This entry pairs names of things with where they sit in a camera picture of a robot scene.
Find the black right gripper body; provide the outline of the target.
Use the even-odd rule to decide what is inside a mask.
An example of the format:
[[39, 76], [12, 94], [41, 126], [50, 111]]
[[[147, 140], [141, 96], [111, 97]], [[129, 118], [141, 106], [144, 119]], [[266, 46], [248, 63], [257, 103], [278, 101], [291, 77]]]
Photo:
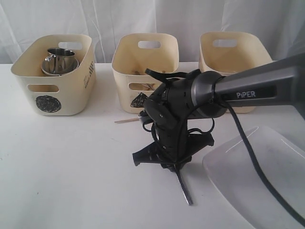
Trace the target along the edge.
[[189, 143], [187, 121], [179, 123], [174, 129], [166, 129], [153, 123], [152, 136], [158, 149], [157, 157], [162, 161], [171, 162], [161, 164], [162, 168], [177, 171], [191, 161], [192, 155], [187, 147]]

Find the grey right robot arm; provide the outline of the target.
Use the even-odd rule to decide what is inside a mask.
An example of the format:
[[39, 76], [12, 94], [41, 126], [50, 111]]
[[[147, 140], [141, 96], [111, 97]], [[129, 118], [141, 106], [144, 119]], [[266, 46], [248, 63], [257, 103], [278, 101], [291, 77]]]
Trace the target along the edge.
[[161, 82], [144, 101], [142, 116], [152, 124], [153, 143], [133, 154], [135, 165], [160, 164], [173, 170], [214, 139], [210, 132], [191, 130], [189, 119], [218, 118], [228, 107], [292, 105], [305, 113], [305, 56], [298, 54], [229, 76], [214, 71], [159, 73]]

